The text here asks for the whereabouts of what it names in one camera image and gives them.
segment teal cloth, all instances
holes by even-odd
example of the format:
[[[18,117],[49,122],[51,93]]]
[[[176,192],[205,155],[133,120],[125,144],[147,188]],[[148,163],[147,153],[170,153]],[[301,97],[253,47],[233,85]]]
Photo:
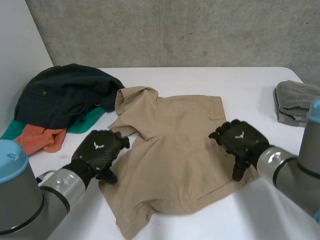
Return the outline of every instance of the teal cloth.
[[[83,134],[88,131],[104,113],[105,110],[102,107],[95,107],[88,113],[80,115],[75,123],[66,130],[66,132],[70,134]],[[25,126],[25,123],[18,122],[13,119],[0,139],[16,139],[22,134]]]

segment dark green jacket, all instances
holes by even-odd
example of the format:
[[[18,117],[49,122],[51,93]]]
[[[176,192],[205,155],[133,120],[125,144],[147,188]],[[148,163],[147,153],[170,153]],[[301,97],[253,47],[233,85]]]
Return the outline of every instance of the dark green jacket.
[[[117,91],[122,88],[117,78],[94,67],[54,66],[40,72],[23,89],[14,120],[47,129],[68,128],[95,105],[114,111]]]

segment white wall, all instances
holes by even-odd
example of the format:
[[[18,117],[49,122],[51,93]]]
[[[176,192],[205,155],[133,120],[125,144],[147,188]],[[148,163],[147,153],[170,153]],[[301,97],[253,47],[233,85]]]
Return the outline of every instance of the white wall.
[[[0,136],[24,86],[52,66],[25,0],[0,0]]]

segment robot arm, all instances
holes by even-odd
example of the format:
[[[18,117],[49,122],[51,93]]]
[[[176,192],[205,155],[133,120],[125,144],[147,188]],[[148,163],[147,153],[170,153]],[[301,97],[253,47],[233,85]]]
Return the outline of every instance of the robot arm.
[[[235,156],[232,178],[240,181],[252,164],[258,173],[320,222],[320,100],[311,105],[296,156],[268,140],[247,122],[226,122],[209,135]]]
[[[39,187],[21,146],[1,140],[0,240],[47,239],[93,177],[117,182],[110,167],[124,147],[130,147],[129,139],[119,132],[92,131],[75,151],[72,162]]]

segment gray wall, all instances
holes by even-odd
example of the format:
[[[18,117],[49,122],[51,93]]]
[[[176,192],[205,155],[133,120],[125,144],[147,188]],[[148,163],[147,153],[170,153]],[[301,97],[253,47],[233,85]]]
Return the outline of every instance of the gray wall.
[[[26,0],[54,65],[281,66],[320,84],[319,0]]]

